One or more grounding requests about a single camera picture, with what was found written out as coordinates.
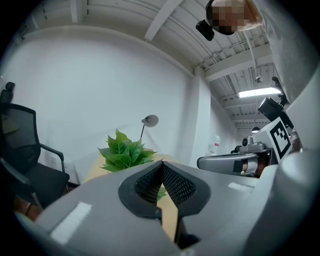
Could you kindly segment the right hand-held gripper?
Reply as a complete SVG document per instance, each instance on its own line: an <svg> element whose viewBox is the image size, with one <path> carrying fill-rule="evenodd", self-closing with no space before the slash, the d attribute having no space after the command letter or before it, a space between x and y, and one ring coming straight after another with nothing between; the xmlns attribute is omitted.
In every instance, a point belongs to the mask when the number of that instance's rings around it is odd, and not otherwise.
<svg viewBox="0 0 320 256"><path fill-rule="evenodd" d="M287 129L293 129L294 126L284 111L287 102L286 98L277 103L271 97L266 97L258 111L270 122L262 128L254 127L251 135L242 140L239 148L242 153L200 157L197 167L209 172L240 176L244 162L257 160L257 154L263 152L270 152L275 162L279 163L292 149Z"/></svg>

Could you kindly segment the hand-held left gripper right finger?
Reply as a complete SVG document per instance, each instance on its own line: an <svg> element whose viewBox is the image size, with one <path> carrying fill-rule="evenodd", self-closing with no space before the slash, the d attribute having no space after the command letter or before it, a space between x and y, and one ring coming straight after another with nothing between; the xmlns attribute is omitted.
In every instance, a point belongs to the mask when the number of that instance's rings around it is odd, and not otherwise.
<svg viewBox="0 0 320 256"><path fill-rule="evenodd" d="M258 179L164 162L176 204L178 256L243 256L272 188L272 168Z"/></svg>

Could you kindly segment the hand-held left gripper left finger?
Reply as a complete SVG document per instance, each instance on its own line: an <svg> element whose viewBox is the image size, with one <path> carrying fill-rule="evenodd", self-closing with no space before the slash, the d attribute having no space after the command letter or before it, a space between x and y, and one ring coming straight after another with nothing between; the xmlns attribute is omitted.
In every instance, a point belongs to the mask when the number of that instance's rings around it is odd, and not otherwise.
<svg viewBox="0 0 320 256"><path fill-rule="evenodd" d="M45 256L177 255L157 206L162 174L162 161L105 174L55 201L36 221L16 217Z"/></svg>

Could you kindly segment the person's right hand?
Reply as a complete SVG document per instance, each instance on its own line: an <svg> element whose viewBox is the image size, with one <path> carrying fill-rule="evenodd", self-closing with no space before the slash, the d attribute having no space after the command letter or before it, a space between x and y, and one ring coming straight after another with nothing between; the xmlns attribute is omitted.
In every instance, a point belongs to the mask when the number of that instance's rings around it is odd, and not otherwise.
<svg viewBox="0 0 320 256"><path fill-rule="evenodd" d="M252 158L245 160L242 164L241 176L259 178L268 166L268 160L266 158Z"/></svg>

